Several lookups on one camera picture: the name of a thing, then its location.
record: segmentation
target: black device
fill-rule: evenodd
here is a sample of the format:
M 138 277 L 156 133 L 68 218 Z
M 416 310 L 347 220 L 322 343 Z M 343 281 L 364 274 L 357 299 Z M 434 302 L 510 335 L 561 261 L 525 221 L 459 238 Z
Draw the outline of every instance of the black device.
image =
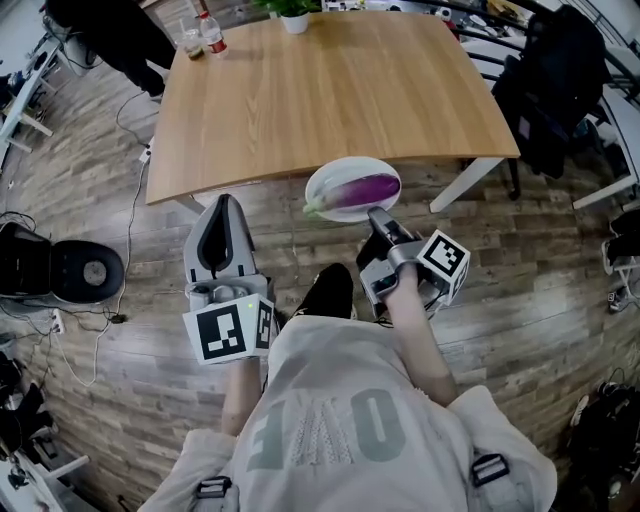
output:
M 406 263 L 416 265 L 418 292 L 425 304 L 450 304 L 466 278 L 469 252 L 438 230 L 428 240 L 413 235 L 380 207 L 367 214 L 372 233 L 356 265 L 376 318 L 384 313 L 384 298 L 398 285 Z
M 15 222 L 0 224 L 0 297 L 102 302 L 124 282 L 118 253 L 95 242 L 53 243 Z

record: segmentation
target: black bag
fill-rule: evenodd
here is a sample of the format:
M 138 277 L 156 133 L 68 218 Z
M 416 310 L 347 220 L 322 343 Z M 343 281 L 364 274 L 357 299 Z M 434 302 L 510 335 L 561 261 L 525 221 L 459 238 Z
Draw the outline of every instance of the black bag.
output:
M 640 392 L 631 386 L 606 383 L 572 430 L 568 446 L 570 476 L 589 487 L 598 510 L 608 510 L 609 484 L 614 475 L 633 478 L 639 428 Z
M 565 5 L 534 15 L 521 59 L 507 57 L 493 95 L 534 171 L 562 176 L 571 136 L 610 79 L 605 55 L 598 29 Z

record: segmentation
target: power cord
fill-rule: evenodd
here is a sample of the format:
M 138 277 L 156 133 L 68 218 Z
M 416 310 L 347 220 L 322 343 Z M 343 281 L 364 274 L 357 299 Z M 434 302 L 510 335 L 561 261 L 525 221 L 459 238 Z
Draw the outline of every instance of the power cord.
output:
M 4 306 L 2 304 L 0 304 L 0 310 L 7 315 L 8 317 L 14 318 L 15 320 L 20 320 L 22 322 L 27 322 L 31 328 L 36 331 L 37 334 L 41 335 L 41 336 L 46 336 L 47 333 L 43 333 L 40 329 L 38 329 L 36 327 L 36 324 L 33 323 L 33 320 L 31 320 L 31 318 L 29 318 L 29 316 L 27 315 L 15 315 L 13 313 L 9 313 L 6 309 L 4 309 Z
M 438 307 L 436 308 L 436 310 L 433 313 L 431 313 L 431 316 L 429 317 L 429 320 L 432 320 L 433 317 L 438 314 L 438 311 L 440 311 L 442 309 L 442 306 L 444 306 L 444 302 L 441 302 L 440 304 L 438 304 Z
M 17 300 L 14 300 L 14 302 L 16 302 L 17 304 L 20 304 L 23 307 L 27 307 L 27 308 L 47 309 L 49 311 L 54 311 L 54 310 L 62 311 L 63 313 L 66 313 L 67 315 L 72 316 L 73 318 L 75 318 L 76 322 L 78 322 L 78 327 L 80 327 L 80 329 L 82 329 L 83 331 L 100 332 L 100 331 L 102 331 L 102 329 L 94 329 L 92 327 L 85 326 L 81 322 L 80 317 L 78 315 L 83 315 L 83 314 L 102 315 L 107 320 L 107 322 L 109 320 L 111 320 L 114 324 L 123 323 L 122 321 L 120 321 L 120 322 L 117 321 L 118 320 L 117 317 L 124 317 L 124 321 L 126 321 L 126 316 L 125 315 L 116 315 L 113 311 L 111 311 L 106 306 L 104 308 L 102 308 L 102 311 L 91 311 L 90 309 L 70 311 L 68 309 L 63 309 L 63 308 L 57 307 L 57 306 L 50 306 L 48 304 L 32 304 L 32 303 L 27 303 L 27 302 L 19 302 Z
M 142 146 L 145 147 L 147 149 L 149 149 L 149 144 L 145 144 L 144 142 L 142 142 L 140 140 L 140 137 L 138 137 L 138 134 L 136 132 L 134 132 L 133 130 L 126 128 L 124 126 L 122 126 L 120 124 L 119 118 L 120 118 L 120 113 L 122 112 L 122 110 L 124 109 L 124 107 L 126 107 L 130 101 L 135 100 L 136 98 L 138 98 L 139 96 L 142 96 L 145 93 L 145 91 L 139 92 L 138 94 L 136 94 L 135 96 L 131 96 L 131 98 L 129 98 L 127 101 L 125 101 L 122 106 L 120 107 L 120 109 L 118 110 L 118 113 L 116 114 L 116 125 L 118 126 L 118 128 L 120 128 L 121 130 L 124 130 L 125 132 L 130 133 L 131 135 L 134 136 L 134 138 L 136 139 L 136 142 Z
M 140 168 L 140 178 L 138 180 L 138 188 L 136 190 L 135 196 L 133 197 L 133 203 L 131 204 L 131 217 L 129 218 L 129 225 L 127 226 L 127 263 L 124 268 L 125 277 L 124 277 L 124 283 L 122 284 L 122 291 L 120 292 L 120 296 L 118 297 L 115 314 L 107 320 L 107 325 L 105 325 L 104 329 L 100 331 L 100 334 L 96 336 L 96 344 L 95 344 L 95 349 L 93 351 L 93 378 L 91 379 L 91 381 L 85 382 L 80 377 L 78 377 L 78 375 L 76 375 L 76 372 L 73 370 L 73 368 L 69 364 L 69 361 L 67 360 L 67 356 L 64 353 L 64 349 L 62 348 L 62 343 L 60 343 L 60 340 L 58 339 L 58 335 L 55 332 L 52 333 L 54 339 L 56 340 L 56 343 L 58 344 L 58 348 L 60 349 L 62 358 L 64 359 L 64 362 L 69 367 L 69 371 L 71 372 L 71 375 L 73 375 L 73 377 L 85 388 L 91 387 L 95 383 L 98 377 L 98 346 L 99 346 L 100 338 L 104 336 L 104 334 L 107 332 L 107 330 L 109 329 L 109 327 L 111 327 L 112 324 L 122 323 L 122 321 L 117 322 L 116 319 L 122 320 L 121 317 L 124 316 L 124 315 L 120 315 L 120 305 L 122 303 L 122 296 L 124 295 L 124 292 L 127 289 L 127 274 L 129 273 L 129 266 L 131 265 L 131 226 L 133 225 L 133 220 L 136 214 L 136 201 L 138 200 L 138 197 L 140 196 L 140 191 L 142 190 L 142 178 L 144 176 L 144 169 L 146 165 L 147 165 L 147 162 L 144 162 L 142 164 L 142 167 Z
M 64 55 L 64 58 L 67 59 L 69 62 L 72 62 L 73 64 L 75 64 L 76 66 L 78 66 L 81 69 L 85 69 L 87 71 L 91 71 L 92 69 L 97 68 L 98 66 L 100 66 L 104 60 L 101 60 L 100 62 L 98 62 L 98 64 L 94 65 L 94 66 L 85 66 L 83 64 L 80 64 L 79 62 L 76 62 L 75 60 L 73 60 L 72 58 L 70 58 L 67 55 L 67 51 L 64 48 L 64 41 L 59 37 L 60 35 L 67 35 L 67 36 L 71 36 L 71 35 L 77 35 L 77 34 L 81 34 L 81 32 L 72 32 L 71 34 L 60 34 L 58 32 L 54 32 L 51 27 L 49 27 L 46 23 L 44 24 L 45 30 L 47 31 L 47 33 L 49 33 L 51 36 L 53 36 L 54 39 L 56 39 L 59 43 L 60 43 L 60 53 L 62 53 L 62 55 Z
M 16 224 L 20 224 L 22 227 L 28 229 L 29 231 L 35 231 L 36 227 L 38 226 L 31 215 L 15 212 L 13 210 L 7 210 L 6 212 L 0 213 L 0 222 L 15 222 Z
M 42 390 L 44 388 L 44 383 L 47 379 L 47 375 L 49 375 L 49 373 L 51 372 L 51 363 L 49 363 L 49 355 L 51 354 L 51 335 L 54 334 L 53 329 L 51 329 L 49 331 L 49 349 L 47 350 L 47 355 L 44 358 L 44 362 L 46 364 L 46 368 L 44 369 L 44 373 L 42 374 L 42 379 L 40 379 L 40 385 L 38 386 L 38 388 L 40 390 Z
M 439 290 L 439 293 L 438 293 L 438 296 L 437 296 L 435 299 L 433 299 L 431 302 L 429 302 L 429 304 L 427 304 L 427 305 L 424 307 L 424 310 L 425 310 L 425 311 L 429 311 L 429 309 L 431 308 L 431 306 L 433 306 L 433 305 L 437 302 L 437 300 L 438 300 L 440 297 L 442 297 L 443 295 L 444 295 L 444 290 L 443 290 L 443 289 L 440 289 L 440 290 Z M 444 302 L 443 302 L 443 303 L 440 303 L 440 305 L 437 307 L 437 309 L 436 309 L 435 313 L 437 313 L 437 312 L 440 310 L 440 308 L 442 307 L 442 304 L 444 304 Z

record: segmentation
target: table leg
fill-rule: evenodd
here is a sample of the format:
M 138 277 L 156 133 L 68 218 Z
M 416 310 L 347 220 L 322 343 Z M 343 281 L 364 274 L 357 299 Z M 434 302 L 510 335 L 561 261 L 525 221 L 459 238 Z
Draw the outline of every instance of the table leg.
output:
M 608 187 L 604 187 L 593 194 L 589 194 L 587 197 L 583 197 L 582 199 L 578 199 L 573 203 L 573 209 L 579 210 L 580 208 L 584 208 L 585 206 L 589 206 L 597 201 L 600 201 L 606 197 L 612 196 L 613 194 L 617 194 L 618 192 L 622 192 L 624 189 L 629 187 L 633 187 L 638 180 L 635 176 L 629 175 L 625 176 L 619 181 L 609 185 Z
M 29 126 L 33 126 L 36 130 L 41 131 L 47 137 L 51 137 L 53 135 L 53 132 L 51 130 L 49 130 L 49 128 L 47 128 L 42 123 L 36 121 L 33 117 L 28 116 L 27 114 L 23 113 L 20 116 L 20 121 L 23 122 L 24 124 L 28 124 Z
M 89 460 L 90 460 L 89 457 L 87 457 L 86 455 L 83 455 L 82 457 L 69 462 L 69 464 L 65 464 L 61 468 L 54 469 L 53 471 L 49 472 L 49 474 L 47 475 L 47 478 L 48 479 L 52 478 L 54 480 L 57 480 L 58 478 L 63 477 L 67 473 L 71 473 L 72 471 L 78 469 L 79 467 L 84 466 L 89 462 Z
M 47 82 L 44 78 L 38 78 L 38 82 L 40 82 L 40 85 L 44 87 L 47 91 L 49 91 L 51 94 L 55 94 L 58 92 L 58 89 L 56 89 L 53 85 Z
M 429 205 L 431 212 L 438 213 L 444 210 L 503 160 L 504 158 L 476 158 L 469 167 L 462 171 L 460 176 L 453 180 L 451 185 L 440 192 L 438 197 L 431 202 Z
M 25 153 L 31 153 L 33 151 L 33 149 L 31 149 L 29 146 L 24 145 L 22 142 L 18 142 L 15 139 L 7 139 L 7 142 L 15 147 L 17 147 L 18 149 L 21 149 L 22 151 L 24 151 Z
M 173 45 L 173 47 L 177 48 L 176 42 L 173 40 L 173 37 L 171 36 L 171 34 L 169 34 L 169 31 L 167 30 L 167 27 L 165 26 L 165 24 L 162 23 L 162 20 L 160 20 L 160 17 L 158 16 L 158 13 L 156 13 L 156 10 L 153 7 L 151 7 L 150 9 L 144 12 L 147 14 L 147 16 L 149 16 L 149 19 L 153 21 L 153 23 L 155 23 L 155 25 L 160 30 L 162 30 L 162 32 L 164 32 L 164 35 L 169 38 L 169 41 L 171 41 L 171 44 Z
M 206 210 L 205 206 L 196 201 L 193 196 L 179 197 L 178 199 L 174 199 L 174 201 L 191 213 L 195 213 L 198 217 Z

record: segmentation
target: purple eggplant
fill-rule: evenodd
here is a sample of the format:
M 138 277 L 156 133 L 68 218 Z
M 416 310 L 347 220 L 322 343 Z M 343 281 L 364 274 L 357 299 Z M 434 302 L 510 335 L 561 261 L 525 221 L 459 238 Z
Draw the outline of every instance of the purple eggplant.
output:
M 389 199 L 400 190 L 400 180 L 390 174 L 371 174 L 326 190 L 305 205 L 305 213 L 363 206 Z

